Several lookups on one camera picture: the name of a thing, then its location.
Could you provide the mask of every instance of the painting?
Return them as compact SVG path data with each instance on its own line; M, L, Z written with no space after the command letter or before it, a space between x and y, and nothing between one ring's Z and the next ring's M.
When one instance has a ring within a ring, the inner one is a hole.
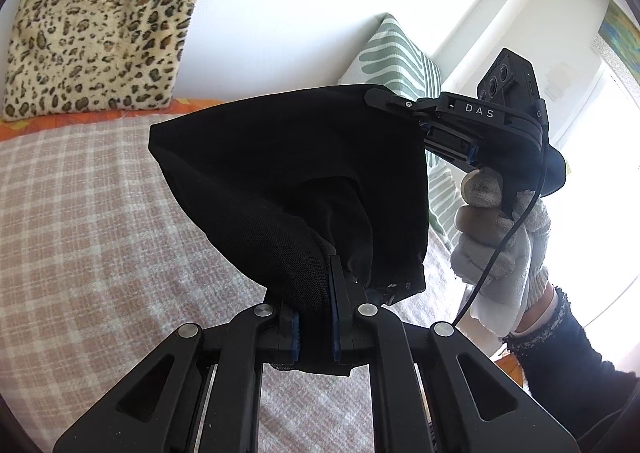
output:
M640 30L613 0L609 3L598 34L640 85Z

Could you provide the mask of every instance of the black fabric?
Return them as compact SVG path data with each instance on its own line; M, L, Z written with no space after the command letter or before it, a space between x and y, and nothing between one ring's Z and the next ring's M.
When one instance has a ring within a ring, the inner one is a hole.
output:
M603 361L561 289L549 322L508 346L531 395L578 440L582 453L640 451L638 377Z
M240 271L299 311L296 368L305 371L349 370L332 362L332 253L389 303L424 290L422 133L367 106L372 87L251 98L150 131L149 150L185 213Z

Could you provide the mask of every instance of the bed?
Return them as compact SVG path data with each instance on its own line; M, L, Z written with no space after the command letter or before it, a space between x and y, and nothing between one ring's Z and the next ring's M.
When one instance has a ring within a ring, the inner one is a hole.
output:
M214 104L0 126L32 132L0 142L0 393L43 452L178 325L226 322L264 295L187 218L146 149L152 123ZM450 321L464 288L432 229L424 263L427 291L393 310ZM261 451L372 451L366 369L266 367L260 412Z

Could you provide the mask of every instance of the hand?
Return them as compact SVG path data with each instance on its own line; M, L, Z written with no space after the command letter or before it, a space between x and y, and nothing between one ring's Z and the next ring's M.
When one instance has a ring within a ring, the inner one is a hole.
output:
M472 285L478 283L498 243L513 227L513 221L499 209L501 185L500 175L489 169L471 172L462 181L462 197L469 205L456 215L456 226L463 234L451 255L451 266ZM518 193L514 220L524 212L532 195L530 191ZM471 307L471 316L498 336L513 331L524 311L545 292L547 271L543 262L549 228L548 213L542 200L538 200L498 256Z
M546 289L542 297L530 308L524 311L524 315L522 316L520 323L518 323L515 331L520 333L526 332L529 328L538 323L542 315L546 312L546 309L553 302L555 295L556 289L554 289L554 286L551 285L551 282L547 282ZM546 317L544 321L541 321L541 323L549 321L549 319L551 319L551 316L551 314L548 315L548 317Z

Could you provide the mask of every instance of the leopard print fabric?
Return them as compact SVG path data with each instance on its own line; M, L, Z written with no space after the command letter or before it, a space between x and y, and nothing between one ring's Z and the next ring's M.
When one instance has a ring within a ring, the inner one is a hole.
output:
M21 0L2 115L168 106L196 0Z

